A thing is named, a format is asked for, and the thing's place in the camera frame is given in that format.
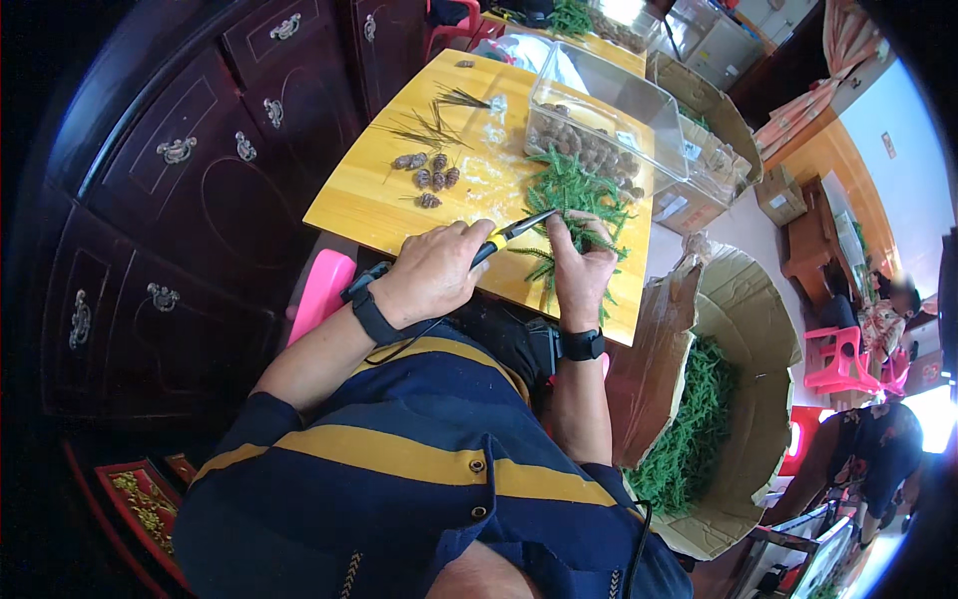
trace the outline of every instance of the wooden table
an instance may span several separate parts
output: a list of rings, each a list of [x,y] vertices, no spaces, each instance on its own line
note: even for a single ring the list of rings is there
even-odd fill
[[[474,68],[453,66],[466,58],[475,60]],[[508,109],[504,114],[464,106],[442,109],[443,119],[453,129],[461,130],[462,139],[471,146],[471,149],[462,148],[461,154],[460,147],[446,150],[449,160],[457,161],[462,178],[455,188],[438,193],[443,205],[432,210],[418,207],[411,199],[420,193],[413,185],[412,174],[390,170],[389,165],[396,156],[427,149],[368,127],[313,200],[303,222],[396,256],[405,238],[441,224],[492,219],[504,226],[524,218],[525,179],[543,168],[526,161],[522,149],[529,114],[528,98],[535,79],[535,74],[503,62],[444,50],[373,120],[374,126],[392,126],[396,121],[408,123],[407,115],[414,109],[423,116],[429,115],[432,99],[440,93],[439,82],[461,87],[484,100],[505,95]],[[651,171],[645,167],[642,173],[651,179]],[[644,187],[652,189],[651,181]],[[620,237],[620,244],[632,252],[619,264],[622,272],[614,275],[609,284],[619,305],[606,302],[610,318],[604,324],[607,338],[629,346],[645,281],[651,198],[637,202],[632,214],[636,218],[627,222]],[[513,240],[510,247],[548,249],[549,243],[530,231]],[[524,280],[535,263],[536,259],[530,256],[497,252],[490,258],[490,270],[479,287],[516,304],[558,316],[558,302],[553,300],[547,305],[542,282]]]
[[[838,243],[838,231],[822,179],[816,176],[803,185],[802,197],[809,210],[786,225],[789,255],[782,265],[782,274],[798,279],[815,310],[820,311],[832,299],[822,266],[837,261],[852,288],[855,307],[861,308],[861,291]]]
[[[579,48],[587,50],[596,56],[605,58],[609,62],[617,64],[618,66],[621,66],[630,73],[638,75],[641,78],[644,78],[646,75],[647,53],[643,52],[641,55],[635,55],[629,50],[626,50],[621,46],[617,46],[607,39],[602,39],[598,35],[595,35],[591,32],[584,35],[582,39],[575,39],[573,37],[556,34],[548,29],[531,29],[529,27],[525,27],[524,25],[517,25],[511,21],[507,21],[501,16],[492,14],[491,12],[483,12],[482,18],[483,20],[492,23],[499,23],[506,27],[517,29],[524,34],[539,35],[540,37],[546,37],[548,39],[564,41],[567,44],[578,46]],[[479,28],[479,30],[487,31],[487,28],[482,26]]]

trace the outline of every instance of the brown cardboard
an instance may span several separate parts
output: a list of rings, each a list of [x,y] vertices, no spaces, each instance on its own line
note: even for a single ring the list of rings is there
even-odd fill
[[[762,267],[732,246],[710,249],[707,264],[689,255],[668,277],[650,281],[635,342],[616,354],[606,379],[613,460],[634,468],[677,412],[688,334],[714,336],[740,367],[731,435],[711,488],[686,517],[652,518],[652,531],[671,549],[699,560],[714,559],[761,519],[758,504],[791,438],[790,367],[802,359],[782,298]]]
[[[704,118],[711,129],[710,133],[684,117],[679,119],[692,148],[691,155],[687,153],[692,176],[652,200],[657,222],[689,235],[728,210],[733,203],[731,197],[740,196],[762,180],[762,157],[731,99],[685,65],[654,52],[649,57],[646,79],[675,96],[691,114]]]
[[[755,187],[755,198],[759,200],[762,212],[780,227],[809,210],[802,197],[802,188],[782,165],[772,167],[765,174],[765,179]]]

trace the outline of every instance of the metal drawer handle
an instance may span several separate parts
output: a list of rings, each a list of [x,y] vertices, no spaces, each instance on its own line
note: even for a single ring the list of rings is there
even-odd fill
[[[167,164],[179,164],[190,157],[190,151],[195,147],[196,138],[187,137],[186,141],[177,139],[171,144],[160,144],[156,147],[156,153],[163,154],[163,161]]]
[[[280,41],[289,39],[293,34],[299,31],[300,18],[301,16],[298,12],[290,16],[287,20],[283,21],[279,27],[274,27],[269,32],[269,36],[273,39],[279,39]]]
[[[237,131],[237,154],[243,159],[243,162],[249,162],[256,158],[256,148],[246,139],[242,131]]]
[[[273,128],[280,128],[280,124],[283,122],[283,105],[280,101],[266,98],[262,101],[262,106],[266,109],[266,117],[273,124]]]
[[[73,317],[70,322],[73,328],[70,329],[70,349],[76,350],[78,345],[86,343],[86,337],[90,333],[90,307],[83,300],[86,299],[86,291],[83,289],[77,291],[77,300],[73,303]]]
[[[366,24],[362,26],[362,34],[366,36],[366,41],[373,43],[376,39],[376,20],[371,14],[366,15]]]
[[[160,287],[155,283],[147,285],[147,293],[153,296],[153,307],[160,312],[172,311],[173,308],[176,308],[176,302],[179,301],[179,293]]]

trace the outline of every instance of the black wristband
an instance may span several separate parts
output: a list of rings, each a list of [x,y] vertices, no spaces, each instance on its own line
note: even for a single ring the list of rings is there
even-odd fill
[[[602,329],[598,331],[593,329],[585,333],[563,331],[559,334],[559,339],[562,342],[562,357],[568,357],[575,362],[595,359],[605,351],[605,337],[602,335]]]
[[[353,314],[376,345],[389,345],[401,339],[399,331],[379,311],[376,299],[365,285],[353,293]]]

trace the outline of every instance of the hand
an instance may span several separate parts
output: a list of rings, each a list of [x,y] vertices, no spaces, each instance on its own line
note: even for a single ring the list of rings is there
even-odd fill
[[[569,216],[590,219],[585,227],[612,242],[608,230],[595,216],[570,210]],[[572,235],[559,215],[546,220],[549,242],[556,257],[556,296],[559,298],[559,324],[568,333],[599,329],[599,307],[618,257],[604,247],[593,247],[580,254],[572,244]]]
[[[395,329],[445,316],[465,304],[489,263],[472,270],[475,258],[495,223],[461,220],[406,238],[389,272],[369,284],[376,306]]]

